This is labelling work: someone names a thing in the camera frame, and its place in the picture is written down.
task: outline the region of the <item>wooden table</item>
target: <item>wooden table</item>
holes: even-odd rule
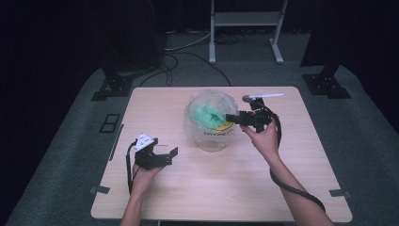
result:
[[[94,218],[122,217],[129,199],[125,155],[143,132],[158,137],[158,145],[167,151],[179,147],[172,166],[156,176],[143,203],[143,219],[294,221],[279,187],[270,179],[268,165],[238,125],[228,147],[217,153],[207,153],[186,138],[184,108],[193,93],[204,89],[225,92],[246,111],[250,109],[241,100],[244,95],[284,93],[264,98],[282,124],[281,158],[302,185],[323,202],[334,222],[352,219],[345,198],[329,193],[340,186],[299,91],[292,87],[134,89],[101,181],[101,186],[110,189],[107,194],[97,193],[91,209]]]

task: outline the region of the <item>gray floor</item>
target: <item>gray floor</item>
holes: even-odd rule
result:
[[[177,47],[199,36],[170,35],[168,47]],[[399,137],[358,78],[341,67],[336,78],[352,99],[312,96],[303,73],[321,67],[299,67],[307,34],[282,34],[279,48],[285,63],[276,64],[268,43],[270,34],[239,36],[242,41],[216,47],[216,67],[233,86],[294,86],[302,95],[319,138],[347,199],[353,220],[345,225],[399,225]],[[180,52],[208,57],[206,42]],[[172,87],[228,86],[226,78],[196,56],[174,54],[179,60],[172,71]],[[165,56],[169,67],[175,62]],[[149,75],[135,79],[138,87]],[[164,87],[166,74],[142,87]],[[99,133],[107,114],[123,115],[129,97],[91,102],[104,81],[101,69],[92,74],[77,95],[67,117],[42,159],[8,225],[119,225],[118,220],[98,220],[90,215],[95,195],[90,190],[101,182],[116,133]],[[142,225],[156,225],[143,221]]]

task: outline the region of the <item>black strap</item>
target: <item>black strap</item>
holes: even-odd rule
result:
[[[283,182],[279,181],[279,179],[277,179],[276,175],[273,173],[272,170],[270,170],[270,176],[271,176],[273,182],[276,183],[276,185],[278,185],[279,187],[281,187],[287,191],[291,191],[297,195],[303,196],[313,202],[316,202],[316,204],[318,204],[324,210],[324,212],[326,212],[326,208],[323,205],[323,203],[319,199],[314,197],[313,195],[311,195],[308,192],[305,192],[303,190],[296,189],[292,186],[288,186],[288,185],[284,184]]]
[[[281,122],[279,121],[279,116],[276,115],[273,111],[271,111],[267,106],[265,106],[265,105],[262,105],[262,106],[263,106],[267,111],[269,111],[269,113],[271,114],[271,117],[272,117],[272,118],[275,120],[275,122],[276,122],[277,130],[278,130],[277,132],[278,132],[278,147],[279,147],[279,144],[280,144],[280,142],[281,142],[281,137],[282,137]],[[317,199],[316,197],[314,197],[313,195],[309,194],[308,192],[305,192],[305,191],[299,190],[299,189],[297,189],[297,188],[294,188],[294,187],[292,187],[292,186],[288,186],[288,185],[284,184],[283,182],[281,182],[281,181],[276,177],[276,175],[273,173],[273,171],[272,171],[271,169],[270,169],[270,176],[271,176],[273,182],[274,182],[276,185],[278,185],[279,187],[281,187],[281,188],[283,188],[283,189],[285,189],[285,190],[287,190],[287,191],[293,192],[293,193],[295,193],[295,194],[297,194],[297,195],[300,195],[300,196],[302,196],[302,197],[305,197],[305,198],[307,198],[307,199],[309,199],[309,200],[315,202],[316,204],[318,204],[318,205],[324,210],[324,212],[326,212],[326,208],[325,208],[325,206],[323,205],[323,203],[322,203],[319,199]]]
[[[137,144],[137,139],[135,142],[133,142],[130,146],[129,149],[127,150],[126,154],[126,168],[127,168],[127,185],[129,186],[129,194],[132,193],[132,185],[133,185],[133,178],[132,178],[132,166],[130,162],[130,150],[132,149],[133,146]]]

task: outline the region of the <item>green object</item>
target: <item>green object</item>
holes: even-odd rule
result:
[[[215,129],[226,121],[226,117],[219,110],[208,104],[198,105],[193,120],[202,127]]]

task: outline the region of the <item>black clamp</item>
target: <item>black clamp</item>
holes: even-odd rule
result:
[[[226,121],[253,126],[256,129],[256,133],[261,133],[264,130],[264,126],[272,121],[275,114],[264,105],[262,98],[251,100],[249,105],[252,111],[240,111],[238,116],[227,114]]]
[[[135,146],[135,164],[145,170],[151,170],[153,168],[165,167],[172,165],[172,158],[178,154],[178,148],[174,148],[169,153],[155,154],[153,147],[158,144],[158,138],[151,138],[145,134],[140,134],[139,138],[133,142],[126,154],[126,167],[127,167],[127,180],[129,186],[129,192],[132,192],[133,180],[135,175],[132,177],[132,166],[130,161],[130,150]]]

